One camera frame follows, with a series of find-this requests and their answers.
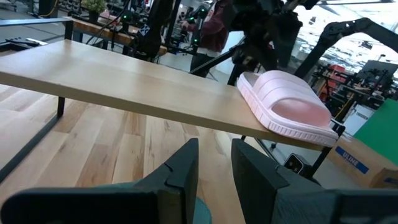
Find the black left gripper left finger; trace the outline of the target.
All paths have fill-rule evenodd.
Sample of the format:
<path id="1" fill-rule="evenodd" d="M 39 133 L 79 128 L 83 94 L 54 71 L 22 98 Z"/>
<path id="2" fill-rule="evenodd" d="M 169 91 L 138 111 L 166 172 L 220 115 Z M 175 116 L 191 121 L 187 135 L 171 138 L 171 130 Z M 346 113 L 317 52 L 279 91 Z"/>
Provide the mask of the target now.
<path id="1" fill-rule="evenodd" d="M 135 184 L 33 188 L 9 197 L 2 224 L 192 224 L 198 182 L 192 138 Z"/>

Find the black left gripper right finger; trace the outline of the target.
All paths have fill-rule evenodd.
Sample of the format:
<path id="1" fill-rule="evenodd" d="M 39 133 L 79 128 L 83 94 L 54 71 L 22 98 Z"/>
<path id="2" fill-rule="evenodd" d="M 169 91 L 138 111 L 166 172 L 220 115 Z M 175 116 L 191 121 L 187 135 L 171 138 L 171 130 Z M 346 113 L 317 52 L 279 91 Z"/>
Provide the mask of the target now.
<path id="1" fill-rule="evenodd" d="M 324 189 L 242 139 L 231 162 L 246 224 L 398 224 L 398 190 Z"/>

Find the teal slide sandal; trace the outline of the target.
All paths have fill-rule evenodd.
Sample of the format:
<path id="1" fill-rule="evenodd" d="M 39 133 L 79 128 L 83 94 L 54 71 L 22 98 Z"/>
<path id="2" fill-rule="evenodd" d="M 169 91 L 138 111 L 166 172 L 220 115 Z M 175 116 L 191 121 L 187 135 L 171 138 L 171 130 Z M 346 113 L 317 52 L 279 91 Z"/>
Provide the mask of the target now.
<path id="1" fill-rule="evenodd" d="M 115 189 L 131 189 L 141 180 L 134 182 L 122 182 L 115 184 L 97 185 L 96 188 L 115 188 Z M 211 211 L 206 203 L 199 197 L 195 199 L 195 211 L 193 216 L 193 224 L 212 224 Z"/>

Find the pale pink slide sandal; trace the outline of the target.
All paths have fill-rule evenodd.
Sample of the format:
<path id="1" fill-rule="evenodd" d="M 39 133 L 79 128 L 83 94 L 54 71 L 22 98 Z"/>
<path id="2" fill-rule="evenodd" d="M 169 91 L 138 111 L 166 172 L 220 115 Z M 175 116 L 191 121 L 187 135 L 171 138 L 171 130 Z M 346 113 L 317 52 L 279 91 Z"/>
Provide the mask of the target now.
<path id="1" fill-rule="evenodd" d="M 329 109 L 301 78 L 280 70 L 243 72 L 236 87 L 265 128 L 321 146 L 337 142 Z"/>

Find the person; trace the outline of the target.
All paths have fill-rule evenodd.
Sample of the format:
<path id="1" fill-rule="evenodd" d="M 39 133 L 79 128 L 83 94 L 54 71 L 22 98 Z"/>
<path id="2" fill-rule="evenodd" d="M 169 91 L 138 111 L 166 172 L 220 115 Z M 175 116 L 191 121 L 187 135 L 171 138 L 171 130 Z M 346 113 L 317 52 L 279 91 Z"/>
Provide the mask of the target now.
<path id="1" fill-rule="evenodd" d="M 223 23 L 224 10 L 231 4 L 231 0 L 215 0 L 208 11 L 200 31 L 200 43 L 197 54 L 192 57 L 190 73 L 206 78 L 208 70 L 193 72 L 194 69 L 219 57 L 224 49 L 229 32 Z"/>

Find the brown cardboard box blue label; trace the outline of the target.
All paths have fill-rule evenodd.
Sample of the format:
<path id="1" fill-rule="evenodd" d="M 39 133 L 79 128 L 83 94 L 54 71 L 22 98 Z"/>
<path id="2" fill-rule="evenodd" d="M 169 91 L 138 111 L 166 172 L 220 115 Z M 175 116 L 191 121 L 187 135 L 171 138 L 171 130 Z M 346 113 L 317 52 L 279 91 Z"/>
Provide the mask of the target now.
<path id="1" fill-rule="evenodd" d="M 327 158 L 361 187 L 398 189 L 398 166 L 350 135 L 342 135 Z"/>

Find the white cardboard box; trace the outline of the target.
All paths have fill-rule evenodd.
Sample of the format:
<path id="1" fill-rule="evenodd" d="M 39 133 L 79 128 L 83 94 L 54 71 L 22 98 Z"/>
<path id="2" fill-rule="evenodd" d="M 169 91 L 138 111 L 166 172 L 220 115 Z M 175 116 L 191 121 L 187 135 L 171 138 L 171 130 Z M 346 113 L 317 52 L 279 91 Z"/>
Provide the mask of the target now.
<path id="1" fill-rule="evenodd" d="M 368 121 L 375 111 L 376 110 L 363 105 L 356 105 L 350 109 L 343 123 L 345 126 L 345 132 L 353 136 Z"/>

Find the green board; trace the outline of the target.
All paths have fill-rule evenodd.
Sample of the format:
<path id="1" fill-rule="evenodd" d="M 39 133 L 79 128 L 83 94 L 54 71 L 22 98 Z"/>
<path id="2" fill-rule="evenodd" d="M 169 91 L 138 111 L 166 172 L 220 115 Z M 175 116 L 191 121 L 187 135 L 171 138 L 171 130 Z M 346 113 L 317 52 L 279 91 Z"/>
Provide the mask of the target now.
<path id="1" fill-rule="evenodd" d="M 387 99 L 354 137 L 384 157 L 398 159 L 398 101 Z"/>

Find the wooden background work table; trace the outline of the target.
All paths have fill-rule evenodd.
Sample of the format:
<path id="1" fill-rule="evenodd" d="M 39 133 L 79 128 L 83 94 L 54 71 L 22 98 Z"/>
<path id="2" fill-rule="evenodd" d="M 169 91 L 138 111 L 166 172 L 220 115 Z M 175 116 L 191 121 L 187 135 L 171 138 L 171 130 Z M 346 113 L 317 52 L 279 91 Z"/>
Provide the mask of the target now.
<path id="1" fill-rule="evenodd" d="M 123 55 L 127 55 L 129 52 L 128 45 L 133 39 L 133 34 L 139 31 L 139 28 L 129 26 L 128 31 L 119 31 L 119 28 L 104 28 L 101 29 L 100 25 L 92 24 L 86 21 L 68 17 L 73 21 L 73 40 L 75 42 L 83 42 L 83 34 L 90 35 L 95 38 L 102 39 L 104 41 L 104 49 L 108 49 L 109 44 L 119 44 L 123 46 Z"/>

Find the small potted green plant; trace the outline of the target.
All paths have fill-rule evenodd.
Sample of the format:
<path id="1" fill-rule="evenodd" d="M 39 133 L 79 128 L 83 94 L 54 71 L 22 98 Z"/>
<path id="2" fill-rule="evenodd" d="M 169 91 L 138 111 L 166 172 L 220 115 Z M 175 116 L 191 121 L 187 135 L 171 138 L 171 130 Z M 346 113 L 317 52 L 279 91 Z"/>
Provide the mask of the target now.
<path id="1" fill-rule="evenodd" d="M 97 22 L 100 14 L 107 9 L 105 0 L 82 0 L 81 3 L 88 10 L 90 22 Z"/>

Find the wooden shelf with black frame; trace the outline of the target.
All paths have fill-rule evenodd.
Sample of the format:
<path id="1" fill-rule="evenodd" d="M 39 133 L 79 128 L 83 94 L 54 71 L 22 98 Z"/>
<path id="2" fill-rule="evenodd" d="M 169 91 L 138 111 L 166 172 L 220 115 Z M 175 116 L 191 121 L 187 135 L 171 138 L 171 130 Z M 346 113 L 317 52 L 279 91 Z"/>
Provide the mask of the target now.
<path id="1" fill-rule="evenodd" d="M 63 116 L 66 99 L 316 150 L 313 172 L 330 151 L 263 128 L 233 86 L 75 42 L 73 21 L 62 22 L 62 41 L 0 57 L 0 84 L 58 98 L 57 114 L 0 169 L 0 183 Z"/>

